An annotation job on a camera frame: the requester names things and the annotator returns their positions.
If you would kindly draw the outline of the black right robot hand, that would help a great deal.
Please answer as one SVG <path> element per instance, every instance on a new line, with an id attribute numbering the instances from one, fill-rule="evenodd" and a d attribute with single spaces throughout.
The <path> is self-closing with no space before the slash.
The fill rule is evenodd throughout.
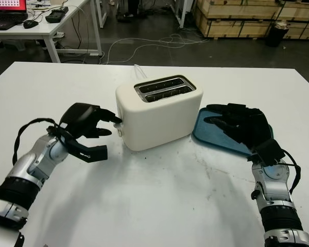
<path id="1" fill-rule="evenodd" d="M 250 151 L 272 138 L 269 123 L 258 108 L 248 108 L 243 104 L 208 104 L 206 109 L 219 114 L 206 117 L 204 122 L 216 125 L 224 134 Z"/>

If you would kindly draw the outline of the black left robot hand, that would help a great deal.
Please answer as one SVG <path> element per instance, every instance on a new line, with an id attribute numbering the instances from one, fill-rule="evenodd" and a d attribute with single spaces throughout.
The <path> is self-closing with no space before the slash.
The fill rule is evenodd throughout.
<path id="1" fill-rule="evenodd" d="M 100 121 L 122 123 L 115 113 L 103 109 L 98 105 L 75 103 L 63 114 L 59 126 L 67 131 L 74 139 L 81 136 L 86 138 L 99 138 L 111 135 L 108 129 L 98 128 Z"/>

